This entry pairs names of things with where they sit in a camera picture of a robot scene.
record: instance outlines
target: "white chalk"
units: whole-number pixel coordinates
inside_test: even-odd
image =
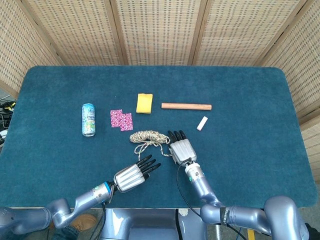
[[[204,125],[206,124],[206,121],[208,120],[208,118],[206,116],[204,116],[201,120],[201,122],[199,123],[199,125],[196,127],[196,129],[198,129],[199,131],[202,130],[202,128],[204,127]]]

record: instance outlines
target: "tangled twine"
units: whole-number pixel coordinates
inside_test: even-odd
[[[155,147],[160,146],[161,154],[166,157],[171,157],[171,154],[165,154],[161,144],[169,144],[170,138],[164,134],[161,134],[157,131],[147,130],[147,131],[138,131],[130,136],[130,142],[132,143],[143,143],[134,149],[135,154],[139,154],[139,161],[140,161],[140,154],[146,150],[147,147],[153,145]]]

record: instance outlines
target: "robot finger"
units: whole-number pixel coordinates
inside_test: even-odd
[[[151,166],[152,164],[154,164],[156,162],[155,159],[151,160],[151,161],[148,161],[148,162],[145,162],[143,165],[141,165],[139,168],[140,168],[140,171],[142,172],[144,169],[146,169],[147,167]]]
[[[147,180],[150,177],[150,174],[144,174],[143,177],[144,177],[144,180]]]
[[[152,157],[152,155],[150,154],[149,156],[146,156],[144,159],[137,161],[135,164],[137,164],[137,166],[140,167],[143,163],[148,161],[151,157]]]
[[[174,134],[176,136],[176,139],[178,139],[178,141],[182,140],[180,133],[178,133],[177,131],[174,131]]]
[[[156,164],[156,165],[154,165],[154,166],[152,166],[152,167],[149,167],[149,168],[143,170],[142,174],[143,174],[143,175],[149,174],[149,173],[151,173],[153,170],[156,170],[156,169],[157,169],[158,167],[160,167],[160,166],[161,166],[161,163],[159,162],[158,164]]]
[[[182,140],[187,139],[185,133],[182,130],[180,130],[179,133],[180,133],[180,135],[182,137]]]
[[[177,141],[176,136],[172,133],[172,131],[168,131],[169,138],[170,138],[170,143],[175,143]]]

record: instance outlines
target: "drink can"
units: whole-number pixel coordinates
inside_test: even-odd
[[[96,134],[95,106],[91,103],[82,105],[82,134],[86,137]]]

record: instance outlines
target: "wooden stick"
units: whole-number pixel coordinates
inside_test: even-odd
[[[208,110],[212,109],[211,104],[190,104],[190,103],[161,103],[162,109],[188,109],[188,110]]]

